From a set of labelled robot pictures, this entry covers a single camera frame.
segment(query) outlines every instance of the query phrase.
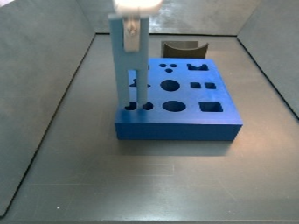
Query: gray table surface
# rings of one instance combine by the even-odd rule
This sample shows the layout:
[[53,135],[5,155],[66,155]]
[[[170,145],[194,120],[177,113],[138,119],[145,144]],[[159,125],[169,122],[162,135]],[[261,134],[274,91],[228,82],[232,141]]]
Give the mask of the gray table surface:
[[237,38],[210,42],[245,126],[234,142],[118,141],[110,36],[97,36],[3,223],[299,221],[299,125]]

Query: rectangular hole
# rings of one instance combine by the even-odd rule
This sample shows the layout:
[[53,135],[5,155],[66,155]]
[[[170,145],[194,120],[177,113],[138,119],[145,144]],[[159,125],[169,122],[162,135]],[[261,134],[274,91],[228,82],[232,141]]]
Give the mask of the rectangular hole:
[[202,84],[199,82],[191,82],[191,88],[202,88]]
[[201,101],[202,112],[224,112],[222,105],[218,101]]
[[207,89],[217,89],[217,85],[213,82],[205,82],[205,86]]

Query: small circular hole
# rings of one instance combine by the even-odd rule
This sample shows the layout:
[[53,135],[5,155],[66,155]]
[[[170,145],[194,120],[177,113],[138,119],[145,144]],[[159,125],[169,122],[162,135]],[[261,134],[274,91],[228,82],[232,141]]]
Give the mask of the small circular hole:
[[181,83],[177,80],[165,80],[161,86],[163,90],[173,92],[181,88]]
[[151,110],[154,107],[155,107],[155,105],[151,102],[149,102],[146,105],[143,105],[145,110]]
[[181,101],[169,101],[163,104],[163,108],[171,112],[181,112],[186,110],[186,105]]

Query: metal wall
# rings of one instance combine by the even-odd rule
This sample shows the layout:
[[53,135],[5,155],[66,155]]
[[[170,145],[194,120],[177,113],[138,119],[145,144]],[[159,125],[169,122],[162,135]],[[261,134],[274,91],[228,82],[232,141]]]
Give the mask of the metal wall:
[[[163,0],[163,8],[151,17],[151,33],[238,36],[261,0]],[[109,33],[113,0],[79,0],[98,33]]]
[[0,9],[0,216],[11,203],[95,32],[77,0]]
[[265,0],[238,38],[299,116],[299,1]]

